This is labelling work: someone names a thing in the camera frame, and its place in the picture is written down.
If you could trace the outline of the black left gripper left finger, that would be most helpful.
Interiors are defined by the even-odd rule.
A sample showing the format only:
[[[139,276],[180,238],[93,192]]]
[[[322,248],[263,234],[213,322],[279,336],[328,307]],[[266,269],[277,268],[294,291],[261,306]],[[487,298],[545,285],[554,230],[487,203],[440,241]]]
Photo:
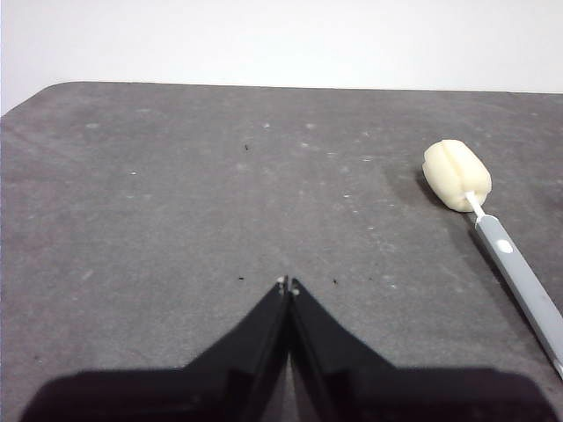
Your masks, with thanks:
[[[24,421],[259,421],[288,351],[287,278],[184,367],[83,371],[44,384]]]

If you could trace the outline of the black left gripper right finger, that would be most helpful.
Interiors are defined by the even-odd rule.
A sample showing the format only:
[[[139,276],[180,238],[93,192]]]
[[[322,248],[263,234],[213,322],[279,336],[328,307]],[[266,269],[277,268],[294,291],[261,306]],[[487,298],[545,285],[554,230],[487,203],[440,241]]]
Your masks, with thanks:
[[[396,367],[290,282],[291,358],[321,421],[556,421],[528,377],[488,367]]]

